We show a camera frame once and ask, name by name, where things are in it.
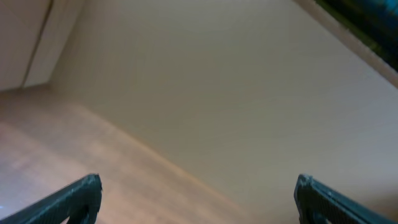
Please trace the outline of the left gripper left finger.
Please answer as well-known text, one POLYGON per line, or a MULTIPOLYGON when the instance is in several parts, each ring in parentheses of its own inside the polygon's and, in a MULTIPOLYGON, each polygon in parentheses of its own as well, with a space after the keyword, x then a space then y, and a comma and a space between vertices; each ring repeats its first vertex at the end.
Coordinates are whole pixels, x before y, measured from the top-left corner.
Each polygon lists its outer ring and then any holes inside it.
POLYGON ((88 174, 3 219, 1 224, 95 224, 101 207, 102 183, 88 174))

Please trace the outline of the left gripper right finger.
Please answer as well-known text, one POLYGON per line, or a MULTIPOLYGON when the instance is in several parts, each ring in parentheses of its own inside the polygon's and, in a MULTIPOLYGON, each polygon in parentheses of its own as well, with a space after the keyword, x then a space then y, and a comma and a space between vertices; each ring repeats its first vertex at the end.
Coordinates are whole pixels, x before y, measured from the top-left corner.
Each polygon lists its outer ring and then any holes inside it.
POLYGON ((307 174, 298 176, 294 199, 300 224, 395 224, 307 174))

